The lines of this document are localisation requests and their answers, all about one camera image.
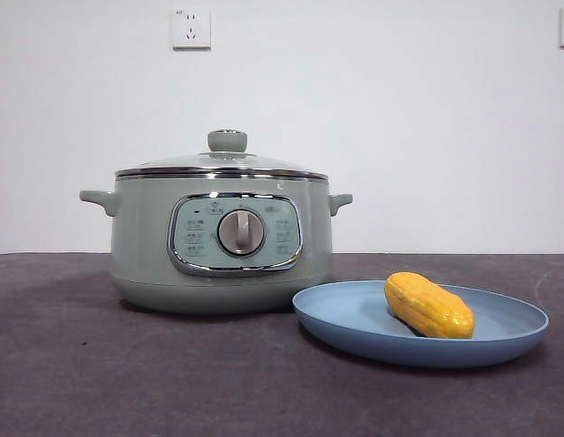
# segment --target wall outlet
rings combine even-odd
[[[211,11],[208,8],[177,9],[171,19],[173,49],[211,48]]]

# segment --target lid knob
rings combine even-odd
[[[245,132],[235,129],[219,129],[207,134],[207,144],[212,152],[244,152],[247,147]]]

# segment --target pot base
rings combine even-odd
[[[329,280],[329,276],[260,285],[185,286],[135,282],[112,275],[121,296],[151,310],[183,314],[239,314],[291,308],[299,291]]]

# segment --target chrome trim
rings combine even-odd
[[[130,180],[130,179],[259,179],[259,180],[297,180],[299,182],[315,182],[318,184],[327,184],[326,179],[314,178],[294,178],[290,176],[270,176],[270,175],[248,175],[248,174],[219,174],[219,173],[205,173],[199,175],[134,175],[134,176],[121,176],[116,177],[116,181]]]
[[[248,197],[248,198],[275,198],[275,199],[278,199],[278,200],[285,200],[286,202],[288,202],[292,206],[292,208],[294,209],[294,211],[297,214],[297,225],[298,225],[298,249],[292,257],[290,257],[289,259],[287,259],[283,262],[280,262],[278,264],[273,264],[271,266],[208,267],[208,266],[200,266],[198,264],[194,264],[192,262],[185,261],[183,258],[181,258],[178,255],[178,253],[176,252],[176,249],[175,249],[174,237],[175,237],[177,213],[180,210],[180,208],[183,206],[183,204],[185,204],[186,202],[188,202],[189,200],[192,200],[194,198],[244,198],[244,197]],[[226,214],[228,214],[229,212],[231,212],[231,211],[224,211],[223,217]],[[195,276],[208,276],[208,277],[213,277],[213,278],[231,278],[231,277],[246,278],[246,277],[264,275],[264,274],[267,274],[270,271],[281,271],[281,270],[288,270],[288,269],[293,268],[294,265],[298,261],[298,257],[300,256],[300,253],[302,252],[303,243],[304,243],[304,241],[302,239],[302,226],[301,226],[301,223],[300,223],[300,215],[298,214],[298,208],[297,208],[297,205],[294,203],[294,201],[292,201],[290,198],[286,198],[284,196],[279,196],[279,195],[276,195],[276,194],[259,194],[259,193],[254,193],[254,192],[238,192],[238,193],[224,192],[224,193],[219,193],[219,192],[212,191],[211,193],[192,194],[192,195],[189,195],[189,196],[185,196],[185,197],[181,198],[175,204],[175,206],[173,207],[173,210],[171,211],[171,218],[169,220],[169,229],[168,229],[168,232],[167,232],[167,239],[166,239],[166,251],[167,251],[167,253],[169,255],[169,259],[171,259],[171,262],[173,263],[173,265],[177,269],[183,271],[184,273],[188,273],[190,275],[195,275]],[[221,248],[221,243],[219,242],[219,239],[217,239],[217,244]],[[234,256],[231,252],[229,252],[227,250],[226,250],[226,252],[227,252],[228,255]],[[236,258],[245,258],[245,257],[251,256],[255,253],[256,252],[254,251],[249,255],[238,256]]]
[[[151,168],[127,168],[115,172],[116,178],[143,177],[149,178],[303,178],[321,179],[328,181],[328,176],[322,173],[309,171],[284,170],[275,168],[211,168],[211,167],[151,167]]]

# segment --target squash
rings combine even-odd
[[[474,313],[462,298],[423,276],[402,271],[385,282],[385,297],[393,313],[427,337],[470,339]]]

